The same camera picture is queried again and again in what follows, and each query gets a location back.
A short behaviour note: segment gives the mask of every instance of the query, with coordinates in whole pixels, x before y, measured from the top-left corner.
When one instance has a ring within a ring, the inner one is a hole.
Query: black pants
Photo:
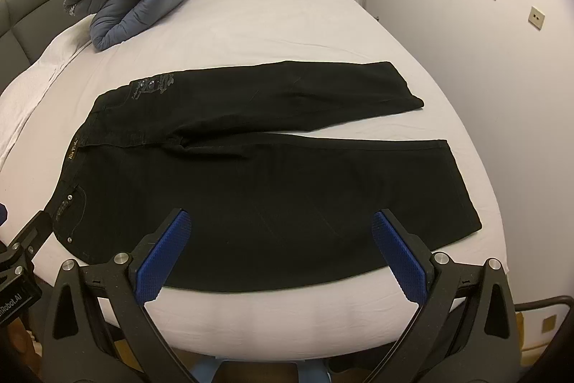
[[[391,208],[430,248],[480,228],[447,143],[261,131],[422,104],[389,63],[157,75],[96,100],[47,209],[59,241],[98,263],[184,208],[192,237],[170,286],[268,290],[365,273],[385,265],[370,234],[378,209]]]

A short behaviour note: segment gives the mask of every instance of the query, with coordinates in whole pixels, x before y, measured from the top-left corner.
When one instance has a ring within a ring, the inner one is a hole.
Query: gray upholstered headboard
[[[31,66],[48,44],[81,17],[64,0],[0,0],[0,93]]]

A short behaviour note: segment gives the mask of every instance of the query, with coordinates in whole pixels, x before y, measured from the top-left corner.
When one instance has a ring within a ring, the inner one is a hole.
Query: bed
[[[131,80],[185,69],[283,60],[390,61],[425,106],[400,115],[345,123],[300,135],[343,139],[446,139],[482,229],[441,250],[455,261],[506,267],[502,221],[469,135],[432,77],[353,0],[185,0],[150,30],[103,52],[88,43],[90,19],[60,34],[40,61],[59,76],[18,133],[0,170],[9,243],[50,199],[77,128],[100,94]],[[34,258],[54,284],[72,257],[52,235]],[[115,323],[102,300],[106,319]],[[388,268],[299,289],[217,294],[163,288],[146,308],[173,347],[252,361],[340,355],[394,341],[415,311]]]

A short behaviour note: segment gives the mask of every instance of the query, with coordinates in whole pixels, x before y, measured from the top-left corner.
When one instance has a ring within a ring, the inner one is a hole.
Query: blue gripper pad
[[[170,222],[169,226],[165,229],[162,236],[155,241],[155,245],[151,248],[147,257],[137,267],[134,296],[140,306],[144,305],[145,302],[154,300],[157,294],[160,293],[161,287],[168,278],[173,265],[175,265],[182,253],[191,234],[191,218],[186,211],[180,210],[175,216],[172,212],[165,222]],[[150,241],[146,237],[134,249],[134,253],[140,245]]]
[[[8,211],[6,207],[0,203],[0,226],[8,219]]]
[[[418,237],[408,234],[388,209],[375,213],[372,237],[406,298],[418,305],[425,304],[434,280],[429,260],[431,252]]]

